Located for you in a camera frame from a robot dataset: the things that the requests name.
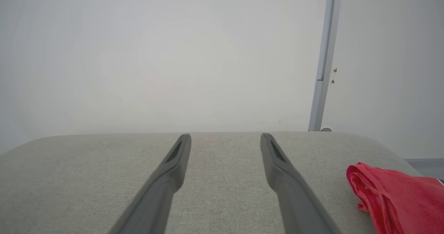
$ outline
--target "white wall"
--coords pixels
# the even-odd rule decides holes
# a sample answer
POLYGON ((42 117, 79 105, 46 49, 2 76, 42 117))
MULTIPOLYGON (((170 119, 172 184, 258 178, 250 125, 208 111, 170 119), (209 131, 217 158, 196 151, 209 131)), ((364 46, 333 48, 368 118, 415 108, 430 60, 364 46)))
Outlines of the white wall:
POLYGON ((444 158, 443 78, 444 0, 341 0, 322 126, 444 158))
POLYGON ((78 133, 307 130, 325 0, 0 0, 0 152, 78 133))

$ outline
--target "red cloth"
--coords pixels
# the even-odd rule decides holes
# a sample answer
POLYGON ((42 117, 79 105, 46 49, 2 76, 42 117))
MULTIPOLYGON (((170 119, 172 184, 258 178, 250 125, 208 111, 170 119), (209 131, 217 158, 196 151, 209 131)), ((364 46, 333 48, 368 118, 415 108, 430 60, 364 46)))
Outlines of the red cloth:
POLYGON ((347 179, 378 234, 444 234, 444 185, 432 177, 357 163, 347 179))

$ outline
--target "gray sofa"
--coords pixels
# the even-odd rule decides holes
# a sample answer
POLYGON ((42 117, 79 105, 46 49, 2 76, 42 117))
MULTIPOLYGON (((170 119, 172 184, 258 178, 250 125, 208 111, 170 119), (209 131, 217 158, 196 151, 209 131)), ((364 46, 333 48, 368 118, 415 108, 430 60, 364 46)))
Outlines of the gray sofa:
MULTIPOLYGON (((344 234, 375 233, 347 182, 351 164, 420 174, 374 140, 335 132, 272 133, 344 234)), ((180 133, 55 136, 0 156, 2 233, 107 233, 180 133)), ((284 233, 260 132, 192 133, 166 233, 284 233)))

